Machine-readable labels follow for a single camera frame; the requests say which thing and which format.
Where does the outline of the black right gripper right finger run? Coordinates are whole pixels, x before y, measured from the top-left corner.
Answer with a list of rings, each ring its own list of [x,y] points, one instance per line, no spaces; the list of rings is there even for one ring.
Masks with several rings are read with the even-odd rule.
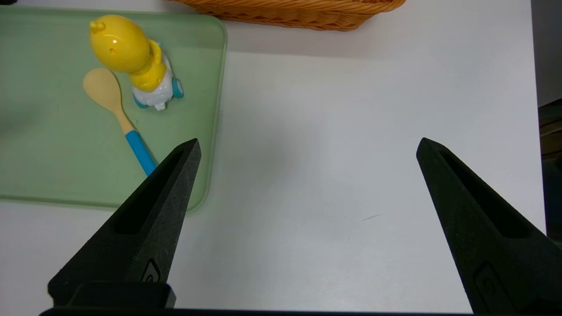
[[[562,312],[562,252],[444,145],[416,158],[474,314]]]

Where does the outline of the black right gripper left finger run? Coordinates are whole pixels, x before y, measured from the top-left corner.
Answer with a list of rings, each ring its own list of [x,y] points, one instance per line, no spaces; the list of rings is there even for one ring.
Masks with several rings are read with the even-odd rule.
[[[124,305],[170,293],[167,278],[202,153],[178,145],[48,283],[54,305]]]

